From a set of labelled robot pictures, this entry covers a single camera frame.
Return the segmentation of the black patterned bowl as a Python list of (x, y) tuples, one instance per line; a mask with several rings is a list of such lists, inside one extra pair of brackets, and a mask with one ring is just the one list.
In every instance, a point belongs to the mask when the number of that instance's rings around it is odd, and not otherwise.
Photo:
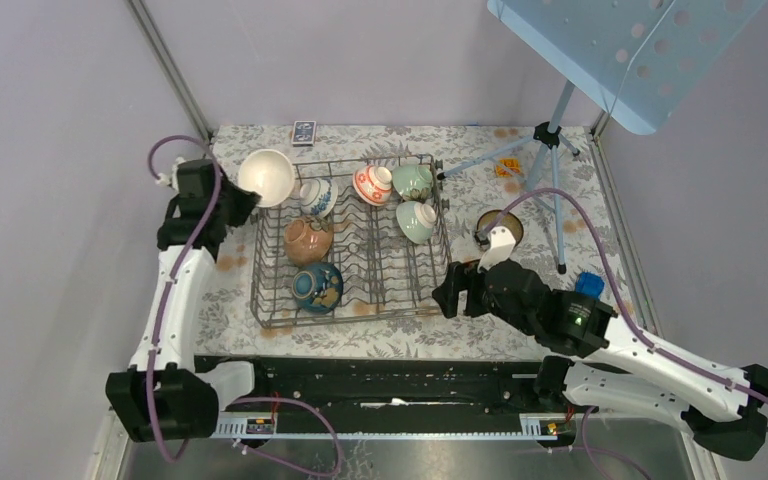
[(496, 222), (495, 227), (504, 227), (510, 231), (515, 239), (516, 247), (521, 244), (525, 236), (524, 225), (521, 220), (512, 213), (506, 213), (503, 217), (497, 219), (500, 213), (499, 209), (488, 210), (482, 213), (476, 221), (473, 238), (480, 249), (486, 250), (489, 247), (489, 235), (483, 235), (482, 232), (493, 222)]

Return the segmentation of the green dotted white bowl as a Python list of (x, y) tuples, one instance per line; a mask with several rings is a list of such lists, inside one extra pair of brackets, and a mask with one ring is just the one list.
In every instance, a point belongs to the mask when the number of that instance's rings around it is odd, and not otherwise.
[(426, 203), (405, 201), (396, 208), (401, 232), (415, 244), (423, 244), (432, 237), (436, 220), (434, 208)]

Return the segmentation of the orange bowl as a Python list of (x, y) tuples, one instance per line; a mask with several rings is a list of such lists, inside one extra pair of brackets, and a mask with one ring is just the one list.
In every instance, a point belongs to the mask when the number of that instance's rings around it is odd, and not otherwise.
[(244, 191), (258, 194), (258, 207), (271, 208), (289, 198), (295, 178), (294, 166), (285, 154), (275, 149), (259, 149), (242, 161), (236, 185)]

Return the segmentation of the grey wire dish rack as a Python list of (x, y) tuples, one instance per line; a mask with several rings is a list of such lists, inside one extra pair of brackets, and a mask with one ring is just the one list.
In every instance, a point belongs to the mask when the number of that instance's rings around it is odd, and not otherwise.
[(437, 174), (441, 161), (427, 153), (385, 157), (340, 159), (302, 163), (295, 167), (299, 183), (326, 179), (337, 188), (336, 205), (327, 215), (334, 240), (324, 259), (344, 279), (338, 306), (328, 313), (302, 310), (294, 301), (291, 286), (298, 269), (286, 257), (283, 233), (301, 216), (296, 200), (265, 210), (257, 217), (253, 284), (250, 308), (265, 328), (365, 322), (418, 317), (438, 312), (431, 298), (452, 260), (445, 225), (446, 200), (432, 183), (426, 200), (436, 216), (429, 240), (416, 244), (401, 232), (396, 211), (402, 198), (393, 195), (387, 204), (365, 203), (351, 186), (352, 174), (366, 166), (393, 170), (423, 166)]

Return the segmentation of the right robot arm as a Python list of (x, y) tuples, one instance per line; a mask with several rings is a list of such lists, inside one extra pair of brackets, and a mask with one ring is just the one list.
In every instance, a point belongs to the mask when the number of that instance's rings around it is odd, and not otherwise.
[(635, 334), (609, 305), (553, 289), (512, 260), (484, 270), (453, 262), (432, 292), (442, 314), (491, 314), (550, 350), (535, 402), (625, 411), (686, 433), (701, 447), (749, 461), (764, 445), (768, 369), (719, 366), (654, 335)]

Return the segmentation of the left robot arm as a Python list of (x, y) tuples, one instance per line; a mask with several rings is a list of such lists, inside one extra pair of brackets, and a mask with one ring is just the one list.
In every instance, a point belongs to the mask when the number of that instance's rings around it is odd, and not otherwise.
[(219, 248), (230, 226), (251, 214), (256, 196), (232, 184), (209, 159), (179, 162), (157, 232), (159, 273), (138, 348), (128, 367), (107, 378), (106, 396), (135, 442), (207, 438), (234, 401), (256, 411), (270, 385), (247, 361), (197, 373), (195, 325)]

